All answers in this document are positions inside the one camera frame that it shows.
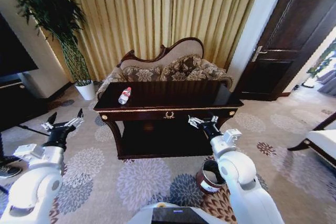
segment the lower shelf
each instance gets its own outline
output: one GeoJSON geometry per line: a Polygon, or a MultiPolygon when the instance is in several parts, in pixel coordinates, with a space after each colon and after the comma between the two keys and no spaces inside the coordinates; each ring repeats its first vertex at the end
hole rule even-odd
{"type": "Polygon", "coordinates": [[[204,132],[185,121],[125,121],[118,159],[212,155],[204,132]]]}

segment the screen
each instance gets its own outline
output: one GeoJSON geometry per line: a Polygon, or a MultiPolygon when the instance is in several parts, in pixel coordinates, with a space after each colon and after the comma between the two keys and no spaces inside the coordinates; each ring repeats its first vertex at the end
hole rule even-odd
{"type": "Polygon", "coordinates": [[[189,207],[159,207],[153,208],[152,224],[208,224],[189,207]]]}
{"type": "Polygon", "coordinates": [[[34,69],[37,66],[0,14],[0,77],[34,69]]]}

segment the potted plant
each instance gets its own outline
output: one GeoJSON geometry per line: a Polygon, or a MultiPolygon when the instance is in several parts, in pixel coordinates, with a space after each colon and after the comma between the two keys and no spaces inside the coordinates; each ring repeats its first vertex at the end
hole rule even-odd
{"type": "Polygon", "coordinates": [[[325,69],[333,58],[336,57],[336,39],[329,45],[329,47],[319,57],[313,67],[308,69],[307,73],[310,74],[308,80],[302,83],[304,87],[313,88],[315,85],[316,76],[319,72],[325,69]]]}
{"type": "Polygon", "coordinates": [[[36,19],[39,27],[45,28],[56,37],[62,47],[67,67],[74,79],[75,86],[85,100],[95,97],[95,89],[90,78],[85,59],[78,49],[75,33],[85,23],[85,15],[74,0],[17,0],[19,14],[36,19]]]}

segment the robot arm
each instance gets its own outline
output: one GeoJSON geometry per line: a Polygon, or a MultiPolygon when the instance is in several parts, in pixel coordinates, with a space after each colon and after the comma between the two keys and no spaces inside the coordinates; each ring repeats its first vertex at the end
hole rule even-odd
{"type": "Polygon", "coordinates": [[[210,140],[221,176],[230,190],[230,203],[238,223],[284,223],[271,196],[261,187],[252,159],[236,151],[235,141],[242,135],[231,129],[224,134],[211,121],[189,118],[189,123],[204,130],[210,140]]]}
{"type": "Polygon", "coordinates": [[[83,122],[82,109],[69,122],[54,124],[56,113],[42,126],[50,133],[42,146],[22,145],[14,155],[29,163],[29,171],[11,187],[0,223],[50,223],[49,211],[62,186],[66,138],[83,122]]]}

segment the coffee table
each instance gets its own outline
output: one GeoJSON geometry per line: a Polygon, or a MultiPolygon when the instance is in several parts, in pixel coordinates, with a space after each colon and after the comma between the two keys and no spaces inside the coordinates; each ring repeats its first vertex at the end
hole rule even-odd
{"type": "Polygon", "coordinates": [[[188,115],[216,115],[220,128],[242,105],[219,81],[114,82],[94,110],[113,133],[118,159],[126,159],[211,155],[210,142],[188,124],[188,115]],[[127,87],[132,94],[120,105],[127,87]],[[123,121],[122,135],[116,121],[123,121]]]}

